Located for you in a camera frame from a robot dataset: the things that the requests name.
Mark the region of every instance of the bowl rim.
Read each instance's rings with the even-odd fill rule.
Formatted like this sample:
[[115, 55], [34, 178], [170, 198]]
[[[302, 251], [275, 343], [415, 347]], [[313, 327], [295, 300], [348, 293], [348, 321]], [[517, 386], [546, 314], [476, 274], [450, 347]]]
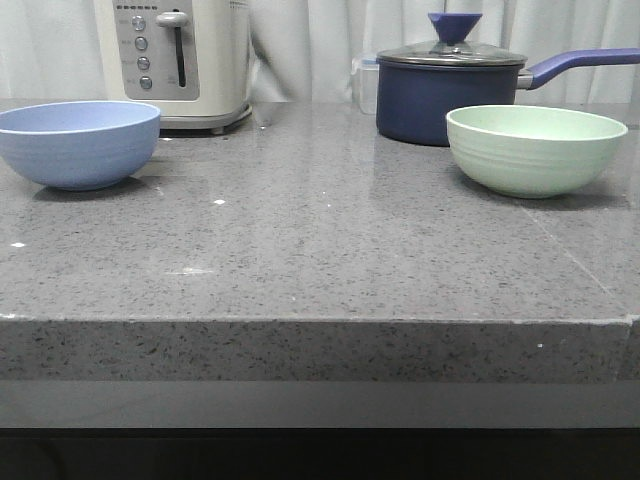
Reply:
[[[569, 113], [570, 115], [575, 115], [579, 117], [589, 117], [589, 118], [598, 119], [600, 121], [609, 122], [619, 127], [620, 132], [613, 135], [593, 136], [589, 138], [548, 138], [548, 137], [535, 136], [535, 135], [523, 135], [523, 134], [497, 132], [495, 130], [489, 130], [486, 128], [474, 127], [452, 118], [452, 116], [455, 115], [456, 112], [461, 112], [465, 110], [484, 110], [484, 109], [505, 109], [505, 110], [520, 109], [520, 110], [560, 111], [563, 113], [566, 112], [566, 113]], [[452, 123], [466, 130], [471, 130], [479, 133], [486, 133], [496, 137], [527, 139], [527, 140], [536, 140], [536, 141], [544, 141], [544, 142], [593, 142], [593, 141], [601, 141], [601, 140], [611, 140], [611, 139], [623, 137], [629, 132], [629, 127], [627, 127], [624, 123], [618, 120], [615, 120], [613, 118], [606, 117], [604, 115], [597, 115], [595, 113], [583, 112], [581, 110], [571, 110], [568, 108], [558, 108], [558, 107], [543, 107], [539, 105], [472, 105], [468, 107], [456, 108], [449, 111], [446, 115], [446, 121], [447, 123]]]
[[140, 125], [145, 122], [154, 120], [160, 117], [162, 114], [162, 111], [158, 107], [145, 102], [134, 102], [134, 101], [127, 101], [127, 100], [78, 100], [78, 101], [66, 101], [66, 102], [40, 103], [37, 105], [29, 105], [26, 107], [12, 108], [10, 110], [5, 110], [3, 112], [0, 112], [0, 117], [5, 115], [10, 115], [15, 112], [20, 112], [25, 110], [35, 110], [40, 108], [56, 107], [59, 105], [96, 105], [96, 104], [99, 104], [99, 105], [119, 104], [119, 105], [129, 105], [129, 106], [135, 105], [136, 108], [138, 107], [146, 108], [149, 111], [150, 115], [147, 118], [143, 118], [134, 122], [114, 124], [114, 125], [109, 125], [109, 126], [104, 126], [99, 128], [94, 127], [94, 128], [82, 128], [77, 130], [46, 130], [46, 131], [10, 130], [6, 128], [0, 128], [0, 133], [8, 134], [8, 135], [48, 136], [48, 135], [72, 135], [76, 133], [104, 132], [109, 130], [115, 130], [118, 128], [133, 127], [135, 125]]

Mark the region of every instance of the toaster control panel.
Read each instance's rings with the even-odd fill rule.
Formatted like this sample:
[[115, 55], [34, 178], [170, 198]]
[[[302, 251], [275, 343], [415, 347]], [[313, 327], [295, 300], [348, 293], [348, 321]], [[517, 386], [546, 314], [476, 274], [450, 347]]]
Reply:
[[132, 100], [199, 96], [191, 0], [113, 0], [124, 90]]

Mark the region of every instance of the mint green bowl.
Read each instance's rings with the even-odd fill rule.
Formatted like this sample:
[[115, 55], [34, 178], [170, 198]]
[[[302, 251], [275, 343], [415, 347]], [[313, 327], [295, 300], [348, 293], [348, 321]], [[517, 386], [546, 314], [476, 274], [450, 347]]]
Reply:
[[560, 108], [478, 105], [447, 114], [453, 158], [500, 194], [547, 198], [595, 180], [615, 156], [627, 127]]

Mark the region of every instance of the saucepan handle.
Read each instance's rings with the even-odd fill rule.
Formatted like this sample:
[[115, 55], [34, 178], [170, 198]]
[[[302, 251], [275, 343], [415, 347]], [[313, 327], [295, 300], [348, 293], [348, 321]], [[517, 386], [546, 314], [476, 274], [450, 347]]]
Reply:
[[523, 70], [518, 77], [518, 88], [534, 90], [556, 75], [573, 67], [596, 65], [624, 65], [640, 63], [640, 48], [604, 48], [573, 50], [561, 53]]

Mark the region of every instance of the curtain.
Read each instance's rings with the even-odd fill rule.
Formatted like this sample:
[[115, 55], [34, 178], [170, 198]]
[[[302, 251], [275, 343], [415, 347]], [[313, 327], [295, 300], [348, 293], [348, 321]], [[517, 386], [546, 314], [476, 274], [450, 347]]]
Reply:
[[[250, 0], [253, 101], [349, 102], [354, 56], [435, 38], [427, 12], [482, 12], [471, 40], [533, 65], [566, 50], [640, 47], [638, 0]], [[0, 97], [105, 96], [93, 3], [0, 0]], [[626, 103], [633, 65], [572, 69], [518, 103]]]

